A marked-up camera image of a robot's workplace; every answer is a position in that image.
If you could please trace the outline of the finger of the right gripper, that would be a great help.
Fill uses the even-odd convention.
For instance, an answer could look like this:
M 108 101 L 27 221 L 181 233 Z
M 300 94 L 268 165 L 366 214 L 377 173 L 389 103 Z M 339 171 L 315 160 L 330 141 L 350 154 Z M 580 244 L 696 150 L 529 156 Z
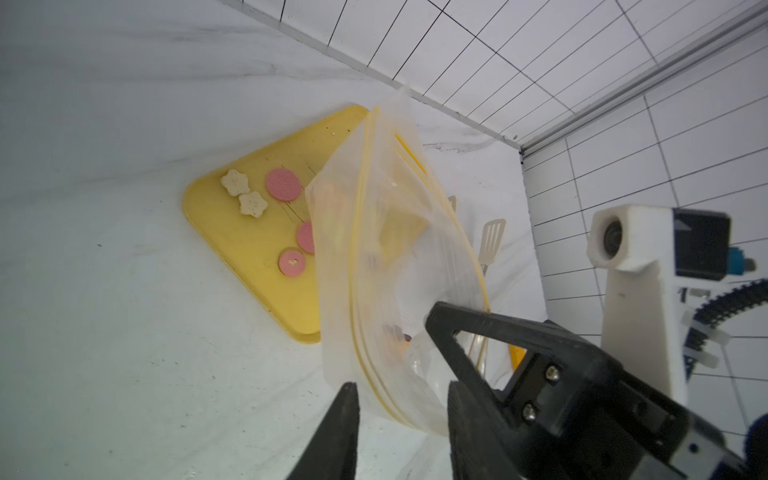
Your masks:
M 568 383 L 600 382 L 599 349 L 550 320 L 537 322 L 439 301 L 428 313 L 425 327 L 458 382 L 494 407 L 506 405 L 508 395 L 485 378 L 490 340 L 551 360 Z

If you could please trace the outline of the white slotted kitchen tongs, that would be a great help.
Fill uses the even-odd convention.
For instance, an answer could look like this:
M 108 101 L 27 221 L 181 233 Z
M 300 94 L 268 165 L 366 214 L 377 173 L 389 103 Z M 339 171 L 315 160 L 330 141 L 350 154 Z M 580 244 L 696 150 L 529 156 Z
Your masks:
M 506 225 L 507 221 L 505 219 L 498 218 L 488 221 L 483 226 L 477 258 L 484 280 L 484 287 L 487 287 L 487 271 L 494 263 L 500 251 Z M 488 339 L 474 333 L 462 333 L 459 337 L 464 353 L 473 363 L 480 377 L 485 378 L 489 350 Z

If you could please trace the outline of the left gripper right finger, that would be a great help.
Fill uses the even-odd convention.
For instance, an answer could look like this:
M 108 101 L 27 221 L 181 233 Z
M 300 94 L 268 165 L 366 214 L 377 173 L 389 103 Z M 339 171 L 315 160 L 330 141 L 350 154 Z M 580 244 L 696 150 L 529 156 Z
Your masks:
M 448 392 L 448 424 L 454 479 L 507 479 L 508 458 L 492 432 L 490 420 L 462 383 Z

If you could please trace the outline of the clear resealable zip bag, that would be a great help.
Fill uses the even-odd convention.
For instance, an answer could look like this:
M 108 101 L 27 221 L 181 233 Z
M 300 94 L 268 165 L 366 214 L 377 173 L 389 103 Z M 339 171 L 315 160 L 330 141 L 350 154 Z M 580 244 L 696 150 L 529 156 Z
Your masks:
M 486 312 L 482 269 L 400 89 L 374 107 L 306 188 L 322 365 L 363 409 L 446 435 L 453 372 L 430 339 L 435 303 Z

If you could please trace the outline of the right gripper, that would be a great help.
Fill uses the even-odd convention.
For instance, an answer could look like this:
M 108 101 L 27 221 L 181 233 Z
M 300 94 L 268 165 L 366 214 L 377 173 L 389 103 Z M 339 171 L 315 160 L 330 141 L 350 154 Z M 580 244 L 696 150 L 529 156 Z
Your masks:
M 526 479 L 764 479 L 767 419 L 743 454 L 701 416 L 591 344 L 571 359 L 528 352 L 498 392 Z

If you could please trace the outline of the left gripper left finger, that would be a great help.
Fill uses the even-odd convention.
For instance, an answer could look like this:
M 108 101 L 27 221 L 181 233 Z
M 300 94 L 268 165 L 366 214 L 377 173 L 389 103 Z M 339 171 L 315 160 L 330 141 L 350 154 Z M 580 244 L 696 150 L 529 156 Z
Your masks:
M 357 385 L 346 382 L 336 394 L 288 479 L 354 479 L 359 425 Z

